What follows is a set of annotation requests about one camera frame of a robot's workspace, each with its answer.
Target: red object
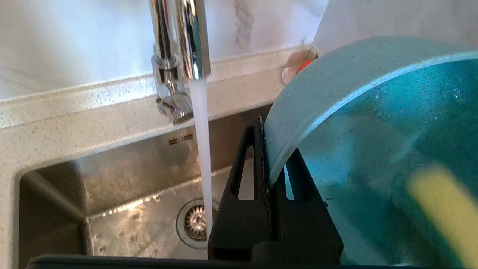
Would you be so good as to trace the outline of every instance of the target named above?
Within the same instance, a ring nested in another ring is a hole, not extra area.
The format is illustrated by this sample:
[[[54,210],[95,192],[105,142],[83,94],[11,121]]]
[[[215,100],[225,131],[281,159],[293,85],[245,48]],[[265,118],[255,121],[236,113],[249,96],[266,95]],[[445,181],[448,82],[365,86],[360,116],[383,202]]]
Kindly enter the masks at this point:
[[[295,71],[295,74],[297,75],[297,73],[299,73],[300,71],[302,71],[302,69],[304,69],[307,65],[309,65],[310,63],[312,63],[311,60],[307,60],[305,62],[303,62],[299,68]]]

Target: chrome faucet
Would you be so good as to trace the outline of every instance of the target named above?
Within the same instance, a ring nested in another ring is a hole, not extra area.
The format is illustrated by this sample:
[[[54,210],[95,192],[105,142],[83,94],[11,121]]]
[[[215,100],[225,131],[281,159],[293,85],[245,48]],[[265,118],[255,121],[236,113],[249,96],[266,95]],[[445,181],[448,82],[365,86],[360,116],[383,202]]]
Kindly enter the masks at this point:
[[[151,57],[159,111],[174,124],[193,117],[188,81],[211,72],[204,0],[150,0]]]

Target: drain cover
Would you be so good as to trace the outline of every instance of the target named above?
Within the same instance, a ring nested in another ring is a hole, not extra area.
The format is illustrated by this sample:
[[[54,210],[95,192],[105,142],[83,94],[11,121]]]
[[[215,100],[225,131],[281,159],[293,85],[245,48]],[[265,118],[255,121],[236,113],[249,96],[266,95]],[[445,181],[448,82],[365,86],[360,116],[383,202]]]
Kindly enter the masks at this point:
[[[213,217],[216,216],[217,203],[213,201]],[[176,228],[181,240],[196,249],[205,249],[206,211],[203,199],[195,199],[183,206],[176,219]]]

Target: white marble wall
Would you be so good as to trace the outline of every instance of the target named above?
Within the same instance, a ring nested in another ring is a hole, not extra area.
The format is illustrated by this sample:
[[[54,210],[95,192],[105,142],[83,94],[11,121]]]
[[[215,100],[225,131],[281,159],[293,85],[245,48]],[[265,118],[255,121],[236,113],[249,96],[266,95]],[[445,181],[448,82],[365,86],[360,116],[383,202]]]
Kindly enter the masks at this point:
[[[205,0],[211,60],[311,43],[328,0]],[[0,0],[0,100],[151,73],[147,0]]]
[[[414,35],[478,46],[478,0],[331,0],[314,45],[324,52],[359,39]]]

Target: yellow sponge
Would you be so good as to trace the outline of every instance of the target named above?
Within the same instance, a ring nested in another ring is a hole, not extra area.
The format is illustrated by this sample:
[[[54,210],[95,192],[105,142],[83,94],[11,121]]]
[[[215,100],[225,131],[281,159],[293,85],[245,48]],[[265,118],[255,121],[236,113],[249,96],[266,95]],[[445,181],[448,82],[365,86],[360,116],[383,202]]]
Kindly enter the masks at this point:
[[[464,186],[433,165],[412,174],[406,188],[462,265],[478,268],[478,206]]]

